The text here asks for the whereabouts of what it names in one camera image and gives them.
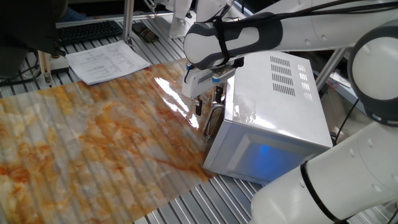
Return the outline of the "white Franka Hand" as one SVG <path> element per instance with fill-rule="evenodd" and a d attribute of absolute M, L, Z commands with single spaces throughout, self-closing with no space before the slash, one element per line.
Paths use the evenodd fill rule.
<path fill-rule="evenodd" d="M 189 97 L 195 98 L 195 113 L 201 116 L 203 101 L 200 95 L 215 87 L 215 102 L 222 103 L 224 101 L 224 85 L 229 78 L 234 76 L 235 68 L 225 65 L 220 68 L 200 70 L 193 65 L 187 65 L 187 72 L 182 82 L 182 93 Z"/>

